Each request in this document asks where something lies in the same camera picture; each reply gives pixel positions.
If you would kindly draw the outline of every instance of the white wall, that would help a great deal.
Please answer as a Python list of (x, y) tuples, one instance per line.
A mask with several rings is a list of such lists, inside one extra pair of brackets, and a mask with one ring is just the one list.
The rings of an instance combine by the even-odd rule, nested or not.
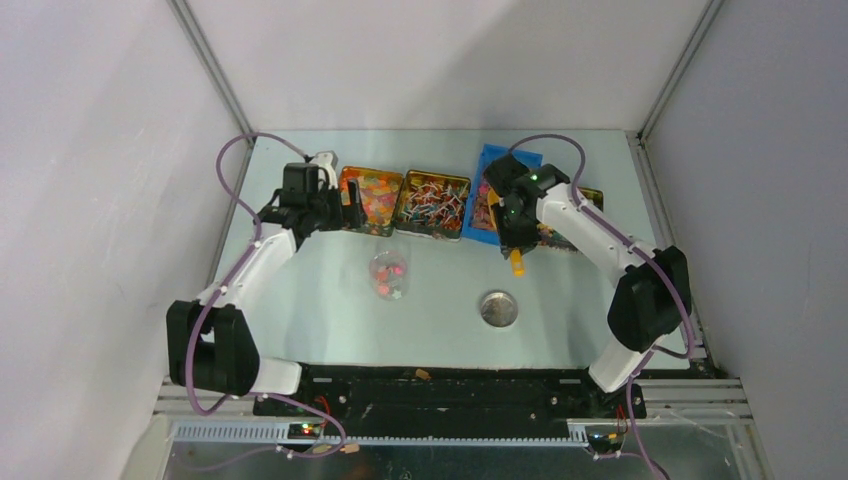
[(191, 2), (265, 129), (638, 129), (706, 0)]
[(649, 145), (779, 479), (848, 478), (848, 3), (727, 2)]
[(164, 1), (0, 18), (0, 478), (117, 478), (166, 371), (165, 310), (209, 271), (236, 130)]

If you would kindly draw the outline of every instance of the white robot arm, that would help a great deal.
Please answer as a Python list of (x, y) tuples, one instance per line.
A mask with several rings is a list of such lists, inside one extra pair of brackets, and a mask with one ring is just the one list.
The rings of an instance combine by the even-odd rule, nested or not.
[(501, 197), (492, 210), (505, 256), (514, 249), (526, 252), (535, 247), (537, 225), (543, 223), (573, 243), (616, 287), (607, 316), (613, 337), (589, 367), (589, 376), (601, 390), (615, 392), (682, 320), (667, 287), (637, 249), (654, 255), (653, 261), (672, 279), (685, 308), (691, 310), (685, 256), (675, 247), (659, 251), (633, 236), (625, 245), (610, 231), (620, 230), (571, 188), (570, 179), (553, 165), (530, 171), (510, 154), (493, 162), (484, 176)]
[(200, 323), (200, 331), (214, 331), (215, 340), (197, 342), (191, 368), (197, 388), (231, 395), (297, 391), (300, 364), (260, 357), (245, 318), (254, 316), (270, 277), (312, 232), (358, 227), (365, 221), (355, 183), (348, 184), (349, 205), (342, 205), (336, 163), (333, 152), (322, 152), (309, 163), (288, 164), (282, 188), (257, 215), (261, 233), (245, 255), (193, 302), (176, 301), (168, 309), (168, 357), (176, 383), (185, 384), (187, 345)]

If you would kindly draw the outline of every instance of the round metal lid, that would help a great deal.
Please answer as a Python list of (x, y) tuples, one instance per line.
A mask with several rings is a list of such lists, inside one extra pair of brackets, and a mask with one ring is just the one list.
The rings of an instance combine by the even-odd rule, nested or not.
[(480, 302), (480, 316), (493, 327), (508, 327), (518, 318), (518, 302), (506, 292), (491, 292)]

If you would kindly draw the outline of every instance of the purple wire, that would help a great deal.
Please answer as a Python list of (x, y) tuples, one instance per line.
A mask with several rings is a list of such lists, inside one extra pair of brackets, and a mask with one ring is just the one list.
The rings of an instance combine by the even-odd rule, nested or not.
[[(221, 169), (221, 163), (224, 160), (224, 155), (227, 153), (227, 150), (229, 150), (230, 147), (242, 140), (259, 137), (266, 137), (276, 140), (292, 149), (301, 157), (307, 158), (307, 155), (303, 152), (303, 150), (297, 148), (288, 140), (285, 140), (270, 133), (263, 132), (243, 133), (232, 138), (229, 142), (225, 143), (223, 147), (221, 147), (221, 151), (218, 152), (218, 158), (215, 159), (215, 173), (218, 174), (218, 182), (221, 184), (221, 187), (224, 188), (224, 191), (227, 192), (227, 195), (229, 195), (241, 208), (243, 208), (253, 218), (253, 239), (245, 249), (244, 253), (242, 253), (241, 257), (239, 257), (238, 261), (236, 261), (235, 265), (233, 265), (233, 268), (231, 268), (230, 271), (227, 272), (227, 274), (224, 276), (224, 279), (221, 280), (220, 287), (227, 287), (230, 282), (232, 282), (233, 277), (238, 274), (244, 264), (247, 263), (247, 261), (250, 259), (250, 255), (253, 253), (254, 250), (256, 250), (256, 246), (254, 244), (258, 242), (260, 238), (262, 238), (262, 221), (259, 220), (259, 215), (256, 214), (256, 211), (250, 208), (250, 205), (248, 205), (244, 202), (244, 200), (239, 198), (238, 194), (236, 194), (236, 192), (227, 184), (227, 181), (224, 179), (224, 172)], [(197, 320), (194, 322), (194, 327), (191, 329), (191, 334), (188, 338), (188, 348), (186, 349), (185, 382), (186, 391), (188, 392), (188, 403), (191, 405), (191, 408), (192, 410), (194, 410), (195, 413), (204, 417), (215, 413), (227, 400), (227, 395), (224, 395), (219, 398), (218, 401), (215, 402), (214, 405), (212, 405), (212, 407), (204, 409), (200, 405), (200, 402), (197, 400), (197, 394), (194, 391), (194, 353), (195, 350), (197, 350), (197, 342), (200, 339), (200, 330), (203, 328), (203, 323), (206, 321), (206, 317), (209, 316), (209, 312), (212, 310), (212, 306), (215, 305), (215, 302), (218, 301), (218, 298), (220, 298), (222, 295), (220, 287), (215, 289), (214, 292), (212, 292), (212, 295), (206, 302), (206, 305), (204, 305), (203, 309), (200, 311), (200, 315), (197, 316)]]
[[(224, 188), (224, 191), (227, 192), (227, 194), (236, 202), (236, 204), (238, 204), (240, 207), (242, 207), (253, 218), (253, 225), (254, 226), (253, 226), (253, 238), (251, 239), (250, 244), (247, 246), (247, 248), (245, 249), (245, 251), (241, 255), (241, 257), (239, 257), (238, 261), (236, 261), (235, 265), (233, 265), (233, 268), (231, 268), (230, 271), (227, 272), (227, 274), (224, 276), (224, 279), (221, 280), (219, 288), (215, 289), (212, 292), (212, 295), (209, 297), (209, 300), (207, 300), (206, 305), (203, 306), (203, 309), (200, 311), (200, 315), (198, 315), (197, 320), (194, 322), (194, 327), (192, 328), (191, 334), (189, 335), (188, 348), (186, 349), (186, 366), (185, 366), (186, 392), (187, 392), (187, 395), (188, 395), (189, 404), (191, 404), (191, 408), (195, 411), (195, 413), (197, 413), (198, 415), (201, 415), (201, 416), (208, 416), (208, 415), (215, 413), (215, 411), (217, 411), (221, 407), (221, 405), (223, 405), (224, 402), (229, 398), (229, 395), (223, 395), (221, 398), (219, 398), (215, 402), (214, 405), (212, 405), (208, 409), (204, 409), (200, 405), (200, 402), (197, 399), (197, 392), (195, 392), (195, 387), (194, 387), (194, 355), (195, 355), (195, 351), (197, 350), (197, 342), (200, 339), (200, 330), (203, 327), (203, 323), (206, 321), (206, 317), (209, 316), (209, 312), (212, 310), (213, 305), (215, 305), (215, 303), (218, 301), (218, 299), (222, 295), (226, 295), (225, 293), (222, 293), (222, 287), (227, 287), (230, 284), (230, 282), (232, 282), (233, 278), (238, 274), (238, 272), (242, 269), (242, 267), (244, 267), (245, 263), (247, 263), (247, 261), (250, 259), (250, 255), (254, 252), (254, 250), (256, 250), (255, 242), (258, 242), (259, 239), (262, 238), (262, 222), (259, 219), (259, 215), (257, 215), (256, 211), (254, 211), (252, 208), (250, 208), (250, 206), (247, 203), (245, 203), (241, 198), (239, 198), (238, 194), (236, 194), (236, 192), (227, 184), (227, 181), (224, 179), (224, 173), (221, 169), (221, 164), (223, 162), (224, 155), (227, 153), (227, 150), (229, 150), (230, 147), (232, 147), (236, 143), (240, 142), (241, 140), (246, 140), (246, 139), (249, 139), (249, 138), (259, 138), (259, 137), (265, 137), (265, 138), (270, 138), (270, 139), (276, 140), (276, 141), (282, 143), (283, 145), (285, 145), (286, 147), (290, 148), (292, 151), (294, 151), (295, 153), (297, 153), (299, 156), (303, 157), (304, 159), (308, 158), (308, 156), (306, 155), (306, 153), (303, 152), (303, 150), (297, 148), (296, 146), (294, 146), (288, 140), (285, 140), (281, 137), (278, 137), (278, 136), (270, 134), (270, 133), (263, 133), (263, 132), (251, 132), (251, 133), (245, 133), (245, 134), (242, 134), (242, 135), (238, 135), (238, 136), (232, 138), (227, 143), (225, 143), (224, 146), (221, 147), (221, 151), (218, 152), (218, 158), (215, 160), (215, 172), (218, 174), (218, 182), (220, 182), (221, 186)], [(251, 392), (250, 395), (256, 396), (256, 395), (263, 395), (263, 394)], [(315, 415), (318, 415), (321, 418), (323, 418), (323, 419), (327, 420), (328, 422), (332, 423), (333, 425), (335, 425), (336, 428), (338, 428), (338, 430), (339, 430), (339, 436), (340, 436), (341, 441), (337, 445), (333, 446), (333, 448), (327, 450), (326, 452), (309, 454), (309, 453), (299, 453), (299, 452), (289, 450), (288, 451), (289, 455), (292, 455), (294, 457), (300, 457), (300, 458), (320, 458), (320, 457), (324, 457), (324, 456), (327, 456), (327, 455), (331, 455), (331, 454), (339, 451), (344, 446), (345, 441), (347, 441), (347, 433), (345, 432), (344, 427), (342, 427), (341, 423), (339, 423), (339, 421), (336, 420), (335, 418), (331, 417), (330, 415), (328, 415), (328, 414), (326, 414), (326, 413), (324, 413), (324, 412), (322, 412), (318, 409), (312, 408), (308, 405), (305, 405), (303, 403), (298, 402), (297, 400), (293, 400), (293, 399), (285, 397), (283, 395), (278, 395), (278, 394), (275, 394), (275, 393), (269, 393), (267, 395), (268, 395), (268, 397), (273, 398), (274, 400), (279, 400), (281, 402), (288, 403), (289, 405), (293, 405), (295, 407), (301, 408), (305, 411), (308, 411), (308, 412), (311, 412)], [(201, 472), (216, 470), (218, 468), (223, 468), (227, 465), (235, 463), (235, 462), (237, 462), (237, 461), (239, 461), (243, 458), (249, 457), (251, 455), (254, 455), (254, 454), (257, 454), (257, 453), (260, 453), (260, 452), (269, 451), (269, 450), (276, 450), (276, 448), (277, 447), (260, 447), (260, 448), (245, 452), (245, 453), (238, 455), (236, 457), (233, 457), (231, 459), (228, 459), (227, 461), (219, 463), (217, 465), (211, 465), (211, 466), (208, 466), (208, 467), (200, 467), (200, 469), (194, 469), (194, 467), (191, 467), (191, 469), (194, 469), (195, 471), (201, 471)]]
[[(651, 269), (657, 274), (657, 276), (663, 282), (663, 285), (665, 285), (665, 287), (668, 289), (668, 292), (669, 292), (669, 294), (671, 294), (671, 298), (672, 298), (672, 300), (674, 300), (674, 304), (677, 307), (677, 311), (680, 313), (680, 318), (683, 322), (683, 331), (686, 334), (686, 352), (685, 353), (673, 352), (673, 351), (671, 351), (671, 350), (669, 350), (665, 347), (659, 346), (659, 345), (652, 347), (651, 351), (649, 351), (645, 355), (645, 357), (642, 359), (642, 361), (639, 363), (639, 365), (634, 369), (633, 373), (630, 374), (630, 376), (628, 377), (628, 380), (627, 380), (627, 385), (625, 387), (625, 393), (626, 393), (626, 396), (627, 396), (627, 411), (630, 415), (630, 424), (633, 426), (633, 429), (632, 429), (633, 436), (636, 437), (636, 443), (639, 445), (639, 451), (641, 452), (641, 457), (645, 461), (645, 464), (648, 465), (648, 468), (651, 469), (651, 472), (653, 472), (654, 476), (659, 477), (660, 473), (655, 468), (656, 462), (651, 460), (651, 457), (648, 456), (648, 451), (645, 448), (645, 444), (642, 442), (641, 435), (639, 434), (639, 427), (636, 425), (636, 416), (633, 413), (633, 403), (631, 401), (631, 397), (633, 396), (633, 394), (632, 394), (633, 379), (636, 378), (639, 375), (639, 373), (642, 371), (642, 369), (645, 367), (645, 365), (648, 364), (648, 362), (654, 356), (654, 351), (666, 353), (666, 354), (671, 355), (675, 358), (681, 358), (681, 359), (690, 358), (692, 356), (692, 352), (695, 349), (695, 329), (694, 329), (694, 326), (692, 325), (692, 320), (689, 318), (689, 314), (686, 312), (686, 307), (685, 307), (685, 305), (683, 305), (683, 299), (680, 298), (680, 293), (674, 287), (674, 283), (672, 283), (671, 279), (668, 278), (668, 275), (666, 275), (666, 273), (662, 270), (662, 268), (660, 268), (660, 266), (657, 265), (657, 263), (654, 261), (654, 259), (651, 258), (647, 253), (642, 251), (641, 248), (635, 246), (633, 244), (633, 240), (631, 240), (630, 237), (628, 237), (627, 235), (625, 235), (624, 233), (619, 231), (617, 228), (612, 226), (612, 224), (607, 222), (602, 216), (600, 216), (600, 215), (596, 214), (594, 211), (592, 211), (591, 208), (583, 208), (581, 206), (582, 201), (585, 200), (585, 198), (580, 193), (580, 190), (578, 190), (577, 184), (580, 181), (580, 177), (583, 175), (583, 169), (586, 167), (586, 151), (583, 149), (583, 146), (581, 146), (579, 143), (577, 143), (576, 140), (574, 140), (570, 137), (566, 137), (565, 135), (559, 135), (559, 134), (556, 134), (556, 133), (542, 133), (542, 134), (539, 134), (539, 135), (531, 135), (529, 137), (526, 137), (526, 138), (523, 138), (523, 139), (517, 141), (515, 144), (513, 144), (509, 148), (509, 151), (512, 152), (518, 146), (520, 146), (524, 143), (527, 143), (531, 140), (538, 140), (538, 139), (543, 139), (543, 138), (552, 138), (552, 139), (556, 139), (556, 140), (563, 140), (567, 143), (570, 143), (571, 145), (573, 145), (577, 149), (577, 151), (580, 153), (580, 165), (577, 167), (577, 172), (574, 174), (574, 178), (571, 182), (571, 202), (574, 204), (575, 207), (577, 207), (578, 211), (583, 212), (587, 217), (592, 219), (592, 221), (594, 221), (595, 223), (600, 225), (601, 228), (603, 228), (604, 230), (609, 232), (610, 235), (612, 235), (613, 237), (618, 239), (625, 247), (627, 247), (628, 249), (630, 249), (634, 253), (636, 253), (636, 255), (639, 256), (639, 258), (641, 258), (645, 263), (648, 264), (648, 266), (651, 267)], [(668, 478), (668, 473), (666, 473), (665, 470), (662, 470), (662, 467), (659, 467), (659, 470), (661, 470), (663, 472), (663, 474), (666, 476), (666, 478)]]

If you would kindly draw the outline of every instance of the purple cable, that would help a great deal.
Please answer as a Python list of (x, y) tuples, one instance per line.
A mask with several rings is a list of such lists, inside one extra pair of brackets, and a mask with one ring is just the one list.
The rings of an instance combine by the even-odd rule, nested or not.
[(238, 261), (233, 265), (233, 268), (230, 269), (229, 272), (224, 276), (224, 279), (221, 280), (221, 285), (218, 289), (212, 292), (209, 300), (206, 302), (206, 305), (203, 306), (203, 309), (200, 311), (200, 315), (197, 316), (197, 320), (194, 322), (194, 327), (191, 330), (191, 334), (188, 338), (188, 348), (186, 349), (186, 367), (185, 367), (185, 382), (186, 382), (186, 391), (188, 392), (188, 403), (191, 404), (192, 410), (195, 413), (202, 416), (212, 415), (217, 411), (221, 405), (224, 404), (224, 401), (227, 400), (227, 395), (222, 396), (215, 402), (212, 407), (209, 409), (204, 409), (200, 402), (197, 400), (197, 394), (194, 391), (194, 352), (197, 349), (197, 342), (200, 339), (200, 330), (203, 328), (203, 322), (206, 321), (206, 317), (209, 316), (209, 312), (212, 310), (212, 306), (215, 305), (215, 302), (218, 301), (218, 298), (221, 297), (221, 287), (227, 287), (230, 282), (233, 280), (233, 277), (238, 274), (241, 268), (247, 263), (248, 259), (250, 259), (250, 255), (256, 250), (255, 242), (258, 242), (260, 238), (262, 238), (262, 222), (259, 220), (259, 215), (250, 208), (250, 206), (244, 202), (239, 196), (233, 191), (232, 188), (227, 184), (227, 181), (224, 179), (224, 172), (221, 170), (221, 163), (224, 160), (224, 155), (227, 153), (227, 150), (230, 149), (236, 143), (246, 140), (248, 138), (259, 138), (266, 137), (276, 140), (283, 145), (292, 149), (295, 153), (303, 157), (307, 158), (307, 155), (303, 153), (303, 150), (294, 146), (288, 140), (280, 138), (276, 135), (272, 135), (270, 133), (262, 133), (262, 132), (251, 132), (244, 133), (238, 135), (231, 139), (229, 142), (225, 143), (223, 147), (221, 147), (221, 151), (218, 152), (218, 158), (215, 159), (215, 173), (218, 174), (218, 182), (224, 188), (224, 191), (227, 192), (235, 202), (243, 208), (252, 218), (253, 218), (253, 239), (250, 244), (245, 249), (244, 253), (239, 257)]
[[(208, 416), (208, 415), (215, 413), (215, 411), (217, 411), (221, 407), (221, 405), (224, 404), (224, 402), (227, 400), (227, 398), (229, 398), (229, 395), (223, 395), (209, 409), (204, 409), (200, 405), (200, 402), (197, 399), (197, 393), (195, 392), (195, 388), (194, 388), (194, 355), (195, 355), (195, 350), (197, 350), (197, 342), (200, 339), (200, 330), (203, 327), (203, 323), (206, 321), (206, 317), (209, 315), (209, 312), (212, 310), (212, 306), (215, 305), (215, 302), (218, 301), (218, 299), (221, 297), (221, 295), (226, 295), (226, 293), (222, 293), (222, 288), (227, 287), (230, 284), (230, 282), (232, 282), (233, 278), (242, 269), (242, 267), (244, 267), (244, 264), (247, 263), (248, 259), (250, 258), (250, 255), (253, 253), (254, 250), (256, 250), (255, 242), (258, 242), (259, 239), (262, 238), (262, 222), (259, 219), (259, 215), (257, 215), (256, 211), (254, 211), (252, 208), (250, 208), (250, 206), (247, 203), (245, 203), (241, 198), (239, 198), (238, 194), (236, 194), (235, 191), (232, 188), (230, 188), (230, 186), (227, 184), (227, 181), (224, 179), (224, 173), (221, 170), (221, 163), (224, 159), (224, 155), (227, 153), (227, 150), (229, 150), (229, 148), (231, 146), (233, 146), (234, 144), (236, 144), (237, 142), (239, 142), (241, 140), (246, 140), (248, 138), (259, 138), (259, 137), (266, 137), (266, 138), (276, 140), (276, 141), (282, 143), (283, 145), (285, 145), (286, 147), (290, 148), (291, 150), (293, 150), (295, 153), (297, 153), (299, 156), (303, 157), (304, 159), (309, 158), (303, 152), (303, 150), (297, 148), (296, 146), (294, 146), (289, 141), (287, 141), (283, 138), (280, 138), (276, 135), (272, 135), (270, 133), (262, 133), (262, 132), (251, 132), (251, 133), (245, 133), (245, 134), (242, 134), (242, 135), (238, 135), (238, 136), (234, 137), (233, 139), (231, 139), (230, 141), (228, 141), (227, 143), (225, 143), (224, 146), (221, 147), (221, 151), (218, 152), (218, 158), (215, 160), (215, 172), (218, 174), (218, 182), (221, 183), (221, 186), (224, 188), (224, 191), (226, 191), (227, 194), (253, 218), (254, 227), (253, 227), (253, 238), (251, 239), (250, 244), (247, 246), (247, 248), (245, 249), (245, 251), (241, 255), (241, 257), (239, 257), (238, 261), (236, 261), (235, 265), (233, 265), (233, 268), (231, 268), (230, 271), (224, 276), (224, 279), (221, 280), (219, 288), (215, 289), (212, 292), (212, 295), (209, 297), (209, 300), (207, 300), (206, 305), (203, 306), (203, 309), (200, 311), (200, 315), (198, 315), (197, 320), (194, 322), (194, 327), (192, 328), (191, 334), (189, 335), (188, 348), (186, 349), (186, 366), (185, 366), (186, 393), (188, 395), (188, 401), (189, 401), (189, 404), (191, 404), (191, 408), (195, 411), (195, 413), (197, 413), (198, 415), (201, 415), (201, 416)], [(251, 392), (250, 395), (254, 395), (254, 396), (255, 395), (263, 395), (263, 393)], [(332, 423), (333, 425), (335, 425), (336, 428), (338, 428), (338, 430), (339, 430), (339, 436), (341, 438), (341, 441), (337, 445), (335, 445), (333, 448), (331, 448), (330, 450), (328, 450), (326, 452), (317, 453), (317, 454), (308, 454), (308, 453), (299, 453), (299, 452), (289, 451), (288, 454), (295, 456), (295, 457), (300, 457), (300, 458), (319, 458), (319, 457), (324, 457), (324, 456), (333, 454), (333, 453), (339, 451), (339, 449), (341, 449), (344, 446), (344, 443), (347, 440), (347, 433), (345, 432), (341, 423), (339, 423), (339, 421), (336, 420), (335, 418), (331, 417), (330, 415), (328, 415), (324, 412), (321, 412), (320, 410), (312, 408), (308, 405), (305, 405), (303, 403), (298, 402), (297, 400), (293, 400), (293, 399), (285, 397), (283, 395), (269, 393), (268, 397), (273, 398), (274, 400), (279, 400), (281, 402), (288, 403), (289, 405), (293, 405), (295, 407), (301, 408), (305, 411), (308, 411), (308, 412), (311, 412), (315, 415), (318, 415), (321, 418), (323, 418), (323, 419), (327, 420), (328, 422)], [(239, 461), (243, 458), (254, 455), (256, 453), (268, 451), (269, 449), (270, 450), (276, 450), (276, 447), (260, 447), (260, 448), (257, 448), (255, 450), (245, 452), (241, 455), (238, 455), (234, 458), (231, 458), (231, 459), (229, 459), (229, 460), (227, 460), (223, 463), (220, 463), (218, 465), (212, 465), (212, 466), (209, 466), (209, 467), (202, 467), (201, 470), (197, 470), (197, 471), (210, 471), (210, 470), (215, 470), (217, 468), (222, 468), (222, 467), (230, 465), (234, 462), (237, 462), (237, 461)]]
[[(603, 228), (604, 230), (609, 232), (610, 235), (617, 238), (625, 247), (627, 247), (628, 249), (630, 249), (634, 253), (636, 253), (636, 255), (639, 256), (639, 258), (641, 258), (645, 263), (648, 264), (648, 266), (651, 267), (651, 269), (657, 274), (657, 276), (663, 282), (663, 285), (665, 285), (665, 287), (668, 289), (668, 292), (669, 292), (669, 294), (671, 294), (671, 298), (672, 298), (672, 300), (674, 300), (674, 304), (677, 307), (677, 311), (680, 313), (680, 318), (683, 322), (683, 330), (686, 333), (686, 352), (685, 353), (677, 353), (677, 352), (673, 352), (673, 351), (671, 351), (671, 350), (669, 350), (665, 347), (662, 347), (662, 346), (652, 347), (651, 351), (649, 351), (645, 355), (645, 357), (642, 359), (642, 361), (639, 363), (639, 365), (634, 369), (633, 373), (630, 374), (630, 376), (628, 377), (628, 380), (627, 380), (627, 385), (625, 387), (625, 393), (626, 393), (626, 396), (627, 396), (627, 410), (628, 410), (628, 413), (630, 415), (630, 424), (633, 426), (633, 429), (632, 429), (633, 430), (633, 436), (636, 437), (636, 443), (639, 445), (639, 451), (642, 454), (641, 456), (642, 456), (642, 459), (645, 461), (645, 464), (648, 465), (648, 468), (651, 469), (651, 472), (653, 472), (654, 476), (660, 478), (659, 477), (660, 476), (659, 471), (654, 467), (656, 462), (651, 460), (651, 457), (648, 456), (648, 451), (645, 448), (645, 444), (642, 442), (641, 435), (639, 435), (639, 427), (636, 425), (636, 416), (633, 413), (633, 403), (631, 401), (633, 379), (636, 378), (639, 375), (639, 373), (642, 371), (642, 369), (645, 367), (645, 365), (648, 364), (648, 362), (654, 356), (654, 351), (666, 353), (666, 354), (671, 355), (671, 356), (676, 357), (676, 358), (690, 358), (691, 355), (692, 355), (692, 352), (695, 348), (695, 329), (694, 329), (694, 326), (692, 325), (692, 321), (689, 318), (689, 314), (686, 312), (686, 307), (683, 305), (683, 299), (680, 298), (680, 293), (677, 291), (676, 288), (674, 288), (674, 284), (672, 283), (671, 279), (668, 278), (668, 275), (666, 275), (666, 273), (662, 270), (662, 268), (660, 268), (660, 266), (657, 265), (657, 263), (653, 260), (653, 258), (651, 258), (644, 251), (642, 251), (642, 249), (640, 249), (639, 247), (636, 247), (633, 244), (633, 240), (631, 240), (630, 237), (628, 237), (627, 235), (625, 235), (624, 233), (619, 231), (617, 228), (612, 226), (612, 224), (607, 222), (602, 216), (593, 212), (591, 208), (581, 207), (582, 201), (585, 200), (585, 198), (580, 193), (580, 190), (578, 190), (577, 182), (580, 180), (580, 176), (583, 175), (583, 169), (586, 167), (586, 151), (583, 149), (582, 145), (577, 143), (576, 140), (574, 140), (570, 137), (566, 137), (565, 135), (558, 135), (556, 133), (543, 133), (543, 134), (539, 134), (539, 135), (531, 135), (529, 137), (526, 137), (526, 138), (519, 140), (518, 142), (516, 142), (515, 144), (513, 144), (509, 148), (509, 151), (512, 152), (518, 146), (520, 146), (524, 143), (527, 143), (531, 140), (538, 140), (538, 139), (542, 139), (542, 138), (553, 138), (553, 139), (556, 139), (556, 140), (563, 140), (565, 142), (570, 143), (571, 145), (573, 145), (577, 149), (577, 151), (580, 153), (580, 165), (577, 167), (577, 173), (574, 174), (574, 178), (572, 179), (572, 182), (571, 182), (571, 202), (574, 204), (575, 207), (577, 207), (577, 210), (579, 212), (583, 212), (583, 214), (585, 214), (587, 217), (592, 219), (592, 221), (594, 221), (595, 223), (600, 225), (601, 228)], [(668, 474), (665, 473), (665, 470), (662, 470), (662, 471), (666, 475), (666, 478), (668, 478)]]

